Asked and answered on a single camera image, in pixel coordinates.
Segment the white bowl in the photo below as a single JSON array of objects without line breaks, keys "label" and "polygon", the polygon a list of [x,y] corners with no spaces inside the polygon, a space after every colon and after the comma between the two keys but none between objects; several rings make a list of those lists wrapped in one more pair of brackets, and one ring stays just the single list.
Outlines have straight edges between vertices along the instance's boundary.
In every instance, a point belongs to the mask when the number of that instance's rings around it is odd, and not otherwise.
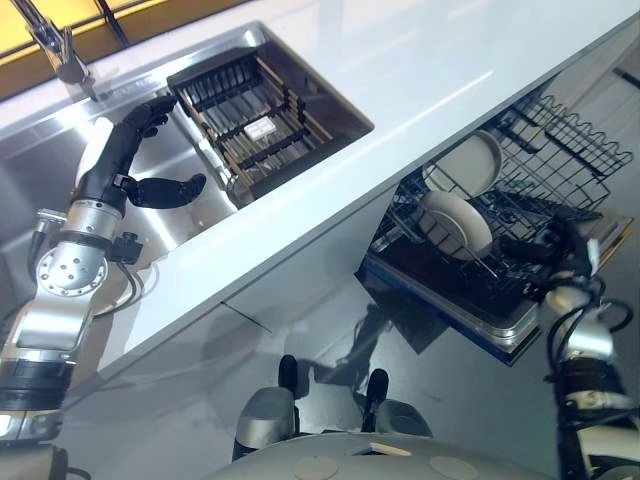
[{"label": "white bowl", "polygon": [[493,186],[502,163],[502,147],[495,137],[476,130],[435,164],[422,167],[422,179],[429,190],[452,192],[469,199]]},{"label": "white bowl", "polygon": [[428,192],[420,207],[420,228],[440,251],[458,260],[483,258],[491,252],[489,225],[466,200],[449,192]]}]

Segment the black wire rack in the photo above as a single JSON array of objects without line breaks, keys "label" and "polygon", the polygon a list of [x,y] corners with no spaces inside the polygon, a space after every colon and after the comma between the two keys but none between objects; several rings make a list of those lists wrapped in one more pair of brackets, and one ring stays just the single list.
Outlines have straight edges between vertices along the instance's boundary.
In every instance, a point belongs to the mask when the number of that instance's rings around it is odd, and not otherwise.
[{"label": "black wire rack", "polygon": [[277,175],[333,138],[267,61],[249,50],[168,80],[246,187]]},{"label": "black wire rack", "polygon": [[541,241],[556,213],[576,222],[599,218],[596,208],[610,193],[604,180],[633,156],[622,151],[617,142],[608,141],[592,124],[556,104],[553,97],[540,98],[536,92],[481,129],[499,141],[503,154],[500,174],[491,189],[474,197],[438,165],[454,146],[401,181],[371,249],[383,252],[404,236],[414,244],[423,244],[421,252],[439,257],[461,280],[501,291],[531,274],[532,267],[518,264],[495,248],[488,254],[470,250],[459,233],[435,218],[422,222],[423,228],[425,223],[430,225],[423,231],[421,220],[429,215],[419,206],[429,191],[425,176],[437,172],[439,179],[446,179],[440,182],[441,189],[467,199],[487,222],[494,240],[508,236]]}]

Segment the white countertop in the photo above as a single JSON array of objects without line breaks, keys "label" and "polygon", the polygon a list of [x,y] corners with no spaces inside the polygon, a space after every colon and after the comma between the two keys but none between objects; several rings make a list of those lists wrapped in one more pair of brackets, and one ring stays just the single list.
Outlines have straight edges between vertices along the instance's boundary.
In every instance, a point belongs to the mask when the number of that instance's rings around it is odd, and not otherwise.
[{"label": "white countertop", "polygon": [[[112,78],[260,20],[375,125],[159,260],[99,369],[166,340],[637,13],[637,0],[258,0],[97,62]],[[0,128],[66,95],[52,81],[7,100]]]}]

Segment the dishwasher rack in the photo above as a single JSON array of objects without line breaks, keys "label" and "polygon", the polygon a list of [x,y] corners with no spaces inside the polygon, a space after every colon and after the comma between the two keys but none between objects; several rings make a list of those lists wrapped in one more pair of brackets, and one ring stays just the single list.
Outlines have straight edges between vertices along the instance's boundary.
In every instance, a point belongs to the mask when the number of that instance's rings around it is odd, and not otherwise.
[{"label": "dishwasher rack", "polygon": [[[487,221],[494,240],[501,236],[541,240],[549,220],[560,212],[577,222],[599,218],[595,209],[610,193],[604,180],[633,158],[631,153],[621,151],[618,143],[608,141],[604,133],[595,131],[593,125],[556,104],[553,97],[540,98],[537,92],[508,107],[481,129],[498,139],[504,155],[498,180],[489,191],[472,198],[438,166],[438,160],[457,145],[426,165],[431,174],[438,170],[440,178],[448,178],[448,191],[469,198],[468,202]],[[433,256],[465,288],[477,287],[489,296],[512,292],[514,284],[522,285],[523,278],[538,271],[537,267],[505,257],[495,248],[479,258],[437,222],[432,228],[444,233],[438,232],[437,244],[427,240],[419,226],[422,215],[427,214],[419,202],[427,192],[423,167],[401,181],[371,250],[381,253],[400,237],[406,237],[413,244],[422,244],[421,252]],[[452,254],[465,250],[469,260],[458,260],[438,249],[451,238],[459,246]]]}]

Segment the chrome faucet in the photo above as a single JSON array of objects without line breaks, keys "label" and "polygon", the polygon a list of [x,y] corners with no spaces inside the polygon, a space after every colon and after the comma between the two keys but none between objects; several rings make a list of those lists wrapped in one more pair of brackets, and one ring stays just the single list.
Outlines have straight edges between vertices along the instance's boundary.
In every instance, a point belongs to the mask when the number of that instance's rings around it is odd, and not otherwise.
[{"label": "chrome faucet", "polygon": [[11,0],[13,6],[27,22],[27,30],[47,55],[56,76],[69,85],[79,85],[92,100],[94,78],[87,65],[73,49],[70,27],[59,30],[54,23],[38,11],[31,0]]}]

